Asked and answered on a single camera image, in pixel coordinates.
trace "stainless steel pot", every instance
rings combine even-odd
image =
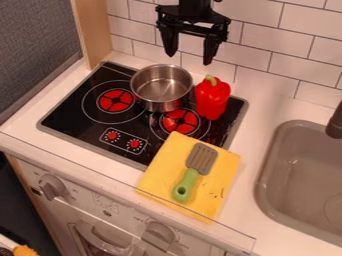
[[[176,110],[188,99],[192,77],[174,65],[153,65],[138,71],[131,80],[137,102],[151,112]]]

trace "gray spatula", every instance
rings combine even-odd
[[[208,175],[216,158],[216,150],[202,143],[195,144],[186,160],[188,169],[185,171],[182,180],[173,188],[172,197],[177,202],[187,202],[199,175]]]

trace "black cooktop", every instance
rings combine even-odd
[[[234,97],[216,121],[196,113],[192,95],[179,110],[148,112],[130,91],[129,81],[135,72],[103,63],[43,118],[39,128],[144,170],[172,131],[222,147],[239,125],[236,119],[245,102]]]

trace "toy pepper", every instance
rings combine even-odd
[[[207,75],[204,80],[195,87],[198,114],[209,120],[218,119],[226,110],[229,96],[229,84],[222,82],[217,77]]]

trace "tile backsplash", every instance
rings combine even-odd
[[[230,83],[281,86],[288,97],[334,108],[342,99],[342,0],[223,0],[229,40],[203,66],[203,39],[181,34],[164,53],[155,28],[157,4],[177,0],[107,0],[113,50],[211,73]]]

